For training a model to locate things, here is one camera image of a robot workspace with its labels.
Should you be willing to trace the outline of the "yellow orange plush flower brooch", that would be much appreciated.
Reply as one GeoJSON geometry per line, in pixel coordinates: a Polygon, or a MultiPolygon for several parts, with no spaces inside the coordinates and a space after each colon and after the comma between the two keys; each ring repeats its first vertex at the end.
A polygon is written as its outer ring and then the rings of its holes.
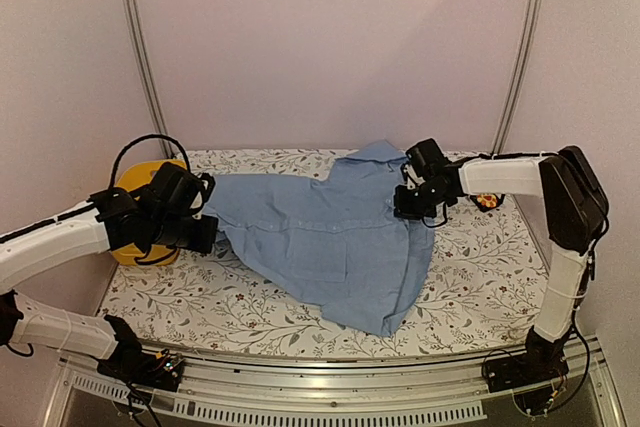
{"type": "Polygon", "coordinates": [[[479,194],[473,198],[473,201],[477,205],[477,207],[482,211],[488,211],[498,208],[503,202],[502,196],[497,196],[495,194],[479,194]]]}

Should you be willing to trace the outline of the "light blue shirt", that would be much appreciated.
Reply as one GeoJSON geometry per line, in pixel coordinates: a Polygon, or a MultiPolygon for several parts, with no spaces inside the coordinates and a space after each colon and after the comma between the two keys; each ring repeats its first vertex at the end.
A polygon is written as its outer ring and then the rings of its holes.
{"type": "Polygon", "coordinates": [[[389,337],[426,280],[435,233],[394,214],[405,155],[378,141],[337,159],[324,180],[220,175],[204,214],[240,261],[323,319],[389,337]]]}

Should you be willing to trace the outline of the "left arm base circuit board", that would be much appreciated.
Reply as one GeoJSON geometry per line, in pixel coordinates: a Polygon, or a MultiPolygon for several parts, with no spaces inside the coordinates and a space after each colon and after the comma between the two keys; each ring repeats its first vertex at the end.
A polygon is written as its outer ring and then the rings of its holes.
{"type": "Polygon", "coordinates": [[[163,350],[156,354],[123,350],[99,359],[97,372],[124,384],[177,392],[184,372],[183,358],[163,350]]]}

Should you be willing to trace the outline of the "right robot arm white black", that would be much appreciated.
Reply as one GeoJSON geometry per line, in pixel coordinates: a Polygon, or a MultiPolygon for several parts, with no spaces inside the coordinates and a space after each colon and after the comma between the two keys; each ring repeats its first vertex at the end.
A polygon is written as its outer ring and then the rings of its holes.
{"type": "Polygon", "coordinates": [[[557,152],[478,154],[452,161],[428,139],[411,147],[394,192],[394,214],[406,220],[444,215],[462,197],[484,194],[537,197],[545,207],[552,243],[542,306],[524,354],[507,370],[527,383],[566,373],[564,345],[595,277],[595,250],[609,228],[609,201],[577,146],[557,152]]]}

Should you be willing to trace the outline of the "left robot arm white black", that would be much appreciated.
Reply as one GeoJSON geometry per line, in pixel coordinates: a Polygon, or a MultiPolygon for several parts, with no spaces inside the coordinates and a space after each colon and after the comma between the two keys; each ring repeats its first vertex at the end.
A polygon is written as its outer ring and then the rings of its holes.
{"type": "Polygon", "coordinates": [[[54,267],[128,246],[134,262],[152,266],[181,250],[211,252],[218,221],[203,214],[214,191],[209,174],[162,165],[133,191],[114,185],[83,203],[1,238],[1,344],[36,345],[84,354],[102,374],[123,382],[156,385],[179,378],[175,356],[144,352],[120,317],[91,317],[37,302],[17,286],[54,267]]]}

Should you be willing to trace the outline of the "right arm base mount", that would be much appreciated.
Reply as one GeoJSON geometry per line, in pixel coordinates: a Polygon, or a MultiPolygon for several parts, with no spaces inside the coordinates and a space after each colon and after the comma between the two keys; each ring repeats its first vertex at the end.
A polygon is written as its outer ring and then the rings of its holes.
{"type": "Polygon", "coordinates": [[[513,400],[521,413],[531,417],[551,411],[568,373],[561,341],[528,341],[523,353],[486,358],[481,367],[491,393],[524,388],[513,400]]]}

